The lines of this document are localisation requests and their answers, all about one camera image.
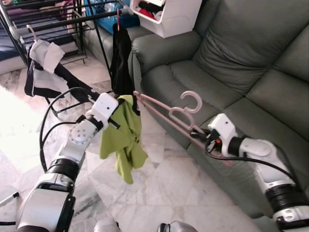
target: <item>white storage box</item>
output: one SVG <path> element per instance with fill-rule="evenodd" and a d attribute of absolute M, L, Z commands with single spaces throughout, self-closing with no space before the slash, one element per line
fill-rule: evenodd
<path fill-rule="evenodd" d="M 139 13 L 136 8 L 142 0 L 131 0 L 130 8 L 140 18 L 140 25 L 162 38 L 192 31 L 202 0 L 166 0 L 160 20 Z M 147 0 L 162 5 L 164 0 Z"/>

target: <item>blue bag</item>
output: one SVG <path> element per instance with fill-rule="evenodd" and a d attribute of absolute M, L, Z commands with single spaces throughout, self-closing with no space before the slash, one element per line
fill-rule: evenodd
<path fill-rule="evenodd" d="M 92 4 L 98 2 L 105 2 L 107 0 L 85 0 L 85 4 Z M 130 0 L 122 0 L 124 4 L 127 6 L 130 5 Z M 114 12 L 117 9 L 122 9 L 122 5 L 119 3 L 106 3 L 101 5 L 92 6 L 93 14 L 100 14 L 106 12 Z M 91 16 L 90 7 L 86 7 L 86 15 Z M 109 16 L 106 18 L 100 18 L 97 20 L 97 23 L 106 29 L 109 33 L 113 34 L 112 26 L 113 24 L 117 23 L 117 16 Z M 140 20 L 137 15 L 120 15 L 120 24 L 124 28 L 131 28 L 140 25 Z"/>

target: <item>pink hanger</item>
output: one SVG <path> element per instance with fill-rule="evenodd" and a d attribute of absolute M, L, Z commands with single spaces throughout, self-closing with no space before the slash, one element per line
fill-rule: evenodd
<path fill-rule="evenodd" d="M 147 109 L 150 109 L 152 112 L 154 112 L 156 115 L 158 115 L 160 118 L 162 118 L 164 121 L 166 121 L 167 123 L 169 123 L 171 126 L 173 126 L 175 129 L 177 129 L 180 133 L 182 133 L 184 136 L 186 136 L 187 138 L 189 138 L 192 142 L 194 142 L 195 144 L 197 144 L 199 147 L 201 147 L 202 149 L 205 149 L 205 145 L 197 140 L 191 137 L 190 133 L 188 132 L 189 130 L 195 129 L 197 130 L 197 132 L 204 134 L 204 131 L 195 124 L 194 119 L 192 117 L 192 113 L 196 113 L 198 112 L 203 104 L 203 101 L 201 99 L 201 97 L 193 92 L 193 91 L 186 91 L 181 95 L 181 99 L 183 99 L 185 96 L 192 96 L 196 99 L 197 101 L 197 107 L 195 109 L 191 109 L 189 107 L 185 107 L 185 108 L 180 108 L 180 107 L 169 107 L 167 105 L 165 105 L 164 103 L 149 97 L 145 94 L 140 94 L 137 91 L 133 92 L 133 95 L 136 96 L 137 100 L 139 100 L 145 107 L 147 107 Z M 177 122 L 177 124 L 173 121 L 171 121 L 170 119 L 166 118 L 163 114 L 161 114 L 160 112 L 158 112 L 155 108 L 153 108 L 146 100 L 161 106 L 162 108 L 168 110 L 169 112 L 169 117 L 171 119 L 173 119 L 175 122 Z M 182 114 L 184 114 L 189 122 L 190 125 L 185 124 L 183 121 L 181 121 L 180 119 L 178 119 L 175 115 L 173 115 L 173 112 L 180 112 Z"/>
<path fill-rule="evenodd" d="M 117 26 L 118 26 L 118 31 L 120 31 L 120 15 L 119 15 L 119 8 L 117 9 Z"/>

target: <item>red cloth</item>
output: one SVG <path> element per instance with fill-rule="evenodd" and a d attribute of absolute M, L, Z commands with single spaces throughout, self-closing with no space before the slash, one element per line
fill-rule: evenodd
<path fill-rule="evenodd" d="M 145 9 L 141 9 L 141 10 L 140 10 L 140 13 L 141 13 L 141 14 L 144 14 L 144 15 L 146 15 L 146 16 L 148 16 L 148 17 L 154 19 L 154 20 L 156 20 L 155 17 L 153 17 L 153 15 L 152 15 L 149 11 L 147 11 L 147 10 L 145 10 Z"/>

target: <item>marble floor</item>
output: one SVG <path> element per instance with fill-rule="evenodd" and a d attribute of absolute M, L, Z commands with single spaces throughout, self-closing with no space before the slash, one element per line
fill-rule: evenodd
<path fill-rule="evenodd" d="M 74 75 L 104 92 L 109 76 L 95 58 L 66 65 Z M 0 76 L 0 199 L 19 191 L 21 196 L 0 209 L 0 221 L 15 220 L 18 205 L 43 173 L 39 160 L 39 128 L 47 108 L 44 98 L 24 94 L 26 70 Z M 66 105 L 60 101 L 56 107 Z M 75 120 L 89 105 L 60 115 Z M 77 178 L 72 232 L 92 231 L 96 222 L 114 217 L 122 232 L 155 232 L 161 222 L 181 220 L 199 232 L 259 232 L 233 201 L 201 170 L 143 108 L 142 142 L 149 158 L 134 170 L 134 184 L 126 184 L 114 170 L 115 155 L 98 156 L 100 134 L 86 152 Z M 46 128 L 59 119 L 49 114 Z M 45 146 L 49 163 L 66 137 L 68 127 L 55 130 Z M 0 232 L 13 231 L 1 227 Z"/>

